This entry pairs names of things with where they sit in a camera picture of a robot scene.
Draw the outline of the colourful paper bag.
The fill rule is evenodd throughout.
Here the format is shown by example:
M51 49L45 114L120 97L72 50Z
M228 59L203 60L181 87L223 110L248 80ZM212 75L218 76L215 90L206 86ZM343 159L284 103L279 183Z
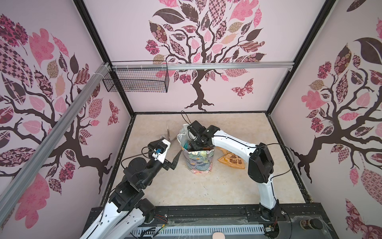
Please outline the colourful paper bag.
M177 141L181 147L183 155L186 158L186 165L188 169L194 174L210 173L213 165L214 148L194 150L191 147L191 139L196 138L191 136L187 129L188 124L183 124L179 134L177 135Z

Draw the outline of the orange snack bag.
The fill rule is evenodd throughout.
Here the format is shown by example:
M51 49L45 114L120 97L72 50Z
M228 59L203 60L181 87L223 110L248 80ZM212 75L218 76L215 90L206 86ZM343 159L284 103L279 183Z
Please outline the orange snack bag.
M242 158L221 147L219 147L218 149L221 150L223 153L223 156L218 159L220 163L234 169L245 169L245 163Z

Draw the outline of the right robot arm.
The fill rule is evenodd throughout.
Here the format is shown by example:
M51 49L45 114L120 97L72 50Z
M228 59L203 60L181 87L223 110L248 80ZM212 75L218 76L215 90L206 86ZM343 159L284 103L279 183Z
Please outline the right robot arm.
M187 126L192 149L223 148L248 163L248 176L257 183L260 203L259 214L265 221L276 219L277 199L274 194L274 161L264 143L253 144L229 135L220 128L202 126L194 121Z

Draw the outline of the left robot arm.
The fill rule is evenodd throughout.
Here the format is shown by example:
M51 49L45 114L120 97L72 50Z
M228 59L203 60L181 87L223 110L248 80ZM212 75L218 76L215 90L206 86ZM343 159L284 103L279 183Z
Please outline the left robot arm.
M155 206L144 198L144 189L164 168L175 169L182 154L180 150L172 162L144 158L133 159L124 170L122 181L115 187L98 216L81 235L82 239L124 239L133 230L154 220Z

